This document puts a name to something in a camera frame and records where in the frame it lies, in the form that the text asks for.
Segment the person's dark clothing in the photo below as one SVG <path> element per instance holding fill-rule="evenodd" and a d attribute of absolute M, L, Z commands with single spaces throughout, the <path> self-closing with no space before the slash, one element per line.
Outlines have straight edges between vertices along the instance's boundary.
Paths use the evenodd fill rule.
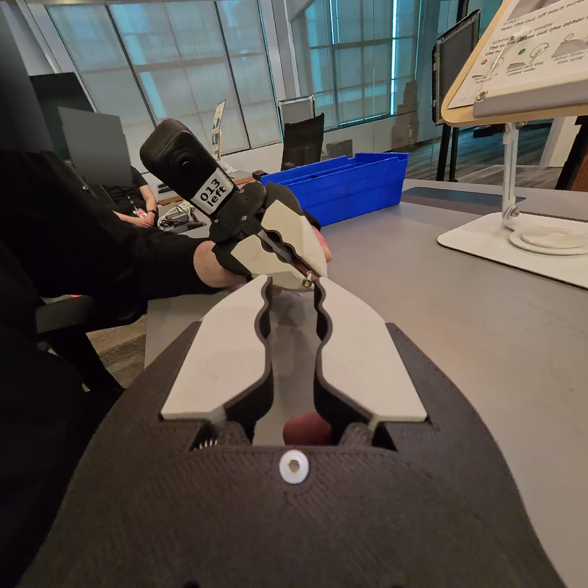
<path fill-rule="evenodd" d="M 90 438 L 124 388 L 85 333 L 39 349 L 34 303 L 1 293 L 1 587 L 45 540 Z"/>

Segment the black framed screen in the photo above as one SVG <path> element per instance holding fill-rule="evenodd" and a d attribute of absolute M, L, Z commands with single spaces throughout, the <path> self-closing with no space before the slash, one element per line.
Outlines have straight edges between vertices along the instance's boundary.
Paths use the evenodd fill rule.
<path fill-rule="evenodd" d="M 445 123 L 442 103 L 479 40 L 481 11 L 476 9 L 437 38 L 432 48 L 432 120 Z"/>

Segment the person's left forearm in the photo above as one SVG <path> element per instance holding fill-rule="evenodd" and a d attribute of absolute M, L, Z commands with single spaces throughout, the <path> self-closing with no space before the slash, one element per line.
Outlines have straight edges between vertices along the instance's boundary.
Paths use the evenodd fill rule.
<path fill-rule="evenodd" d="M 194 268 L 202 239 L 122 221 L 52 152 L 1 151 L 1 323 L 33 330 L 40 298 L 86 295 L 119 310 L 213 294 Z"/>

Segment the large black television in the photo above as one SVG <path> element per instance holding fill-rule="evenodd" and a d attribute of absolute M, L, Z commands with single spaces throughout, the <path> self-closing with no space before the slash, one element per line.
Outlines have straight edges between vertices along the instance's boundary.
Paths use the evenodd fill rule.
<path fill-rule="evenodd" d="M 58 157 L 70 160 L 58 107 L 94 112 L 76 73 L 54 73 L 29 77 L 38 99 L 43 119 Z"/>

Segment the blue bin with black divider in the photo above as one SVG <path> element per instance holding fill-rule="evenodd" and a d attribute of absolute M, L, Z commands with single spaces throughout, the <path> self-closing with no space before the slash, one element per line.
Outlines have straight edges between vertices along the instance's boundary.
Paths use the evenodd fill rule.
<path fill-rule="evenodd" d="M 322 226 L 399 204 L 409 153 L 359 152 L 263 175 L 288 187 Z"/>

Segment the silver framed panel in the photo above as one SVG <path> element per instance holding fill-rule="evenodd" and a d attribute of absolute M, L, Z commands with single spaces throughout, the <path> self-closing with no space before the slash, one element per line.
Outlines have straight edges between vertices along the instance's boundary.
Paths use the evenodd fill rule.
<path fill-rule="evenodd" d="M 293 124 L 312 119 L 315 114 L 315 96 L 301 96 L 277 102 L 281 125 Z"/>

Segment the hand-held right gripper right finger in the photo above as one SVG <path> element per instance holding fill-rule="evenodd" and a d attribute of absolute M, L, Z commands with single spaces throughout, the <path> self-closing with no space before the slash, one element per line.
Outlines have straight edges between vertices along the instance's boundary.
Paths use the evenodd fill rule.
<path fill-rule="evenodd" d="M 320 344 L 313 381 L 315 410 L 335 445 L 351 424 L 371 434 L 387 423 L 424 423 L 428 415 L 388 324 L 366 302 L 321 277 L 315 281 Z"/>

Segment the grey desk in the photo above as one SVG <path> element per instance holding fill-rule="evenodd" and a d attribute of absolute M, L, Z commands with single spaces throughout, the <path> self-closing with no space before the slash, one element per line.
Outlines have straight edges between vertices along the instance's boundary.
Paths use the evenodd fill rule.
<path fill-rule="evenodd" d="M 328 277 L 467 397 L 563 581 L 587 587 L 587 291 L 437 243 L 476 217 L 401 202 L 328 225 Z"/>

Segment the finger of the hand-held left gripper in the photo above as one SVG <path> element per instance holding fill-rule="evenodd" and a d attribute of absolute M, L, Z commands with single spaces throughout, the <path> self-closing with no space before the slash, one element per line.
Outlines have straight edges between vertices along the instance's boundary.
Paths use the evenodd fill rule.
<path fill-rule="evenodd" d="M 261 221 L 260 238 L 301 275 L 327 277 L 326 254 L 314 227 L 285 204 L 271 204 Z"/>
<path fill-rule="evenodd" d="M 239 241 L 231 250 L 231 256 L 252 277 L 269 276 L 274 287 L 280 290 L 303 290 L 302 279 L 309 271 L 300 270 L 297 261 L 287 249 L 269 246 L 270 239 L 251 235 Z"/>

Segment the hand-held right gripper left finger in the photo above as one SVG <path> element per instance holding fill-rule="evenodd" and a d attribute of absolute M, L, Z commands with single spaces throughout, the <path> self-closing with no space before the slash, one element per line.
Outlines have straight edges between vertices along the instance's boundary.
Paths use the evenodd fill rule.
<path fill-rule="evenodd" d="M 272 286 L 269 276 L 258 276 L 204 315 L 161 409 L 163 420 L 236 422 L 253 441 L 273 405 Z"/>

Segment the black mesh office chair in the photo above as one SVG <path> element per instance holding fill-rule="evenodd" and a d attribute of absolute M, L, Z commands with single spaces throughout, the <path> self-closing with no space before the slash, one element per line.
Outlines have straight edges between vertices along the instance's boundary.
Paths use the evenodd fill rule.
<path fill-rule="evenodd" d="M 325 114 L 296 123 L 285 123 L 281 171 L 321 161 Z"/>

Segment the person's left hand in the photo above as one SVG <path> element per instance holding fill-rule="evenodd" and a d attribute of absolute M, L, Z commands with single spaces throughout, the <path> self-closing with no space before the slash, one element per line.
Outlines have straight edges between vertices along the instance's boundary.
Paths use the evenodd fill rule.
<path fill-rule="evenodd" d="M 327 263 L 333 260 L 333 255 L 328 247 L 326 239 L 318 229 L 313 227 L 313 231 L 323 249 Z M 204 241 L 198 245 L 194 252 L 194 268 L 200 280 L 211 288 L 236 288 L 247 283 L 247 277 L 235 275 L 227 271 L 217 261 L 216 255 L 212 252 L 215 244 L 212 241 Z M 309 270 L 299 260 L 296 266 L 300 270 Z"/>

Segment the instruction board on white stand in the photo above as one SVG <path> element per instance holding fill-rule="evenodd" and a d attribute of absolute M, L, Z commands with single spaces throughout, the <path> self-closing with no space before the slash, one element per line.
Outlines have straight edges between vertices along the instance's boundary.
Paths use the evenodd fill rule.
<path fill-rule="evenodd" d="M 222 139 L 221 123 L 222 123 L 222 117 L 224 114 L 225 104 L 226 104 L 225 100 L 223 100 L 222 102 L 217 104 L 217 107 L 215 109 L 215 113 L 213 116 L 213 121 L 212 121 L 212 130 L 211 130 L 211 134 L 210 134 L 210 139 L 211 139 L 211 147 L 212 147 L 212 156 L 216 160 L 221 159 L 221 139 Z"/>
<path fill-rule="evenodd" d="M 439 245 L 587 289 L 587 222 L 524 213 L 515 179 L 526 122 L 587 114 L 587 1 L 504 1 L 444 97 L 453 127 L 503 123 L 502 211 Z"/>

